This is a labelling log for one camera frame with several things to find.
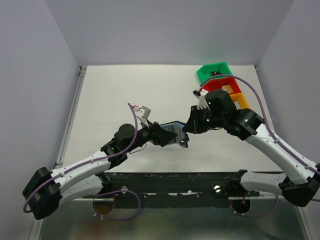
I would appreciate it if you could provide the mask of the black leather card holder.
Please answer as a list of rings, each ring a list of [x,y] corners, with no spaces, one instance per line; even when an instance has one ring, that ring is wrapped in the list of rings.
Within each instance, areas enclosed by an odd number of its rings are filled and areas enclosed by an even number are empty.
[[[188,134],[183,131],[184,126],[185,123],[181,121],[172,121],[160,125],[163,130],[177,134],[177,136],[165,146],[177,144],[182,148],[188,148],[188,142],[190,139]]]

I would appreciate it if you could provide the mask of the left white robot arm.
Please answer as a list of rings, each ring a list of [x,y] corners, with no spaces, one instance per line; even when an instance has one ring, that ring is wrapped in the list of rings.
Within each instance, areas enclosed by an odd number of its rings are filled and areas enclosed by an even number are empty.
[[[53,212],[63,202],[86,196],[97,196],[107,187],[106,171],[122,164],[128,153],[150,142],[165,147],[178,144],[182,130],[175,123],[158,124],[148,122],[141,129],[125,123],[113,138],[91,156],[74,164],[49,170],[37,169],[22,191],[26,214],[32,213],[41,220]]]

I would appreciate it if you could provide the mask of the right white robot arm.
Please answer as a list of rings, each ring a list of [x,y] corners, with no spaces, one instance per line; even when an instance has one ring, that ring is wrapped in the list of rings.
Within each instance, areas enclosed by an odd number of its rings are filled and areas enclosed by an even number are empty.
[[[308,205],[320,188],[318,164],[283,141],[255,111],[237,109],[226,91],[199,89],[193,95],[198,103],[191,107],[183,132],[202,134],[223,128],[257,148],[282,170],[282,173],[244,171],[237,180],[244,191],[278,194],[295,206]]]

